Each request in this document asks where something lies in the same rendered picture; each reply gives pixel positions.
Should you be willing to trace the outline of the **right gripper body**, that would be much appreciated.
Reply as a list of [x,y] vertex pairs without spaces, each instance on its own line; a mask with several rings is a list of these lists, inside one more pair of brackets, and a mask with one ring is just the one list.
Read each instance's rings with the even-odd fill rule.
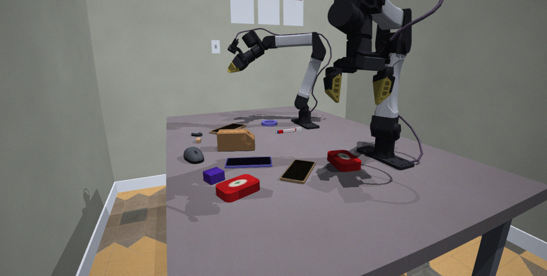
[[255,60],[254,54],[248,50],[245,53],[238,53],[232,63],[234,63],[236,68],[239,68],[240,71],[243,71],[248,64]]

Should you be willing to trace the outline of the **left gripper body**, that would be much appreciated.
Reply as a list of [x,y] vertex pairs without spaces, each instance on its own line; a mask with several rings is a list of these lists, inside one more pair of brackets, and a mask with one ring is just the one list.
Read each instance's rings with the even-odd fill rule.
[[[323,79],[325,90],[332,90],[333,79],[339,74],[340,76],[342,76],[342,72],[354,73],[357,72],[357,70],[362,70],[362,68],[359,68],[357,65],[355,65],[357,58],[353,57],[355,51],[372,52],[372,40],[368,38],[354,38],[347,41],[346,57],[336,60],[333,63],[333,67],[326,68],[326,77],[324,77]],[[383,71],[368,71],[377,71],[377,75],[373,76],[373,82],[379,81],[381,79],[386,79],[386,77],[388,77],[388,79],[390,79],[391,81],[391,87],[389,91],[389,93],[391,93],[395,81],[395,76],[393,76],[394,67],[387,67],[384,64]]]

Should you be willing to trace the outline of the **blue-purple ring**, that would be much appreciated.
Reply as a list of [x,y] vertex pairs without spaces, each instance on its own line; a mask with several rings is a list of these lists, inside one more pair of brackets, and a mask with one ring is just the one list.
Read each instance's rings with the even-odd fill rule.
[[276,120],[264,120],[262,121],[262,126],[276,126],[277,121]]

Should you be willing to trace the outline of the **purple block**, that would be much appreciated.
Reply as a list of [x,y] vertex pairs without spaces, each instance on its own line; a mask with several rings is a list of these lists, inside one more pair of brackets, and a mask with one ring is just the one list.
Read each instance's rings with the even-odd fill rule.
[[203,171],[203,180],[209,183],[210,185],[223,181],[225,180],[224,170],[218,167],[205,170]]

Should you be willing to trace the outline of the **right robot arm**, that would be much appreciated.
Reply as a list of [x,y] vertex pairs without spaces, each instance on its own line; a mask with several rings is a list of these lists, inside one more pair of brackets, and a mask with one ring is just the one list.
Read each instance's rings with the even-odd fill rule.
[[313,83],[316,80],[317,72],[326,55],[326,48],[323,46],[322,40],[317,32],[288,35],[288,36],[266,36],[260,40],[256,32],[251,30],[246,33],[242,40],[248,48],[251,47],[251,52],[255,58],[259,58],[265,54],[265,50],[279,47],[297,47],[297,46],[312,46],[311,60],[309,61],[306,75],[303,78],[300,91],[294,102],[294,106],[300,110],[299,118],[291,119],[292,122],[302,126],[305,129],[318,129],[319,125],[312,123],[311,111],[308,107],[309,94],[312,90]]

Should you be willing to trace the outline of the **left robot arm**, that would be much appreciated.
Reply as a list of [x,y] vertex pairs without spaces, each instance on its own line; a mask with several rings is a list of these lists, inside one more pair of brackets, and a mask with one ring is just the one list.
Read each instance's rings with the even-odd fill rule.
[[375,146],[358,147],[357,152],[397,170],[405,170],[415,164],[396,156],[394,145],[402,131],[398,123],[399,77],[405,56],[412,47],[412,27],[399,33],[392,44],[387,41],[395,34],[391,29],[400,29],[412,22],[412,10],[399,9],[389,0],[334,0],[328,11],[329,23],[347,34],[347,40],[372,40],[372,20],[377,23],[376,52],[356,51],[353,54],[357,57],[355,65],[378,71],[383,71],[384,64],[394,67],[395,81],[391,95],[376,106],[372,116],[371,136],[376,137]]

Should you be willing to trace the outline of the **dark grey computer mouse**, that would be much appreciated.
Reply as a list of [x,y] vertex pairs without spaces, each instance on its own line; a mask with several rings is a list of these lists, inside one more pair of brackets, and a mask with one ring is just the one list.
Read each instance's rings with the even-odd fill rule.
[[203,152],[197,147],[189,147],[184,151],[184,158],[186,161],[198,164],[204,161]]

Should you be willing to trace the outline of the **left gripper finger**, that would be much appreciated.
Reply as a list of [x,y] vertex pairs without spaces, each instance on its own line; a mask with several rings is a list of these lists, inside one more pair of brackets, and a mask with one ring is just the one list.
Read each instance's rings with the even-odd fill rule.
[[332,90],[327,89],[325,93],[336,103],[339,103],[340,89],[341,89],[341,78],[342,76],[337,75],[332,81]]
[[386,77],[386,79],[373,82],[375,105],[379,105],[391,95],[391,93],[389,93],[390,87],[391,81],[388,77]]

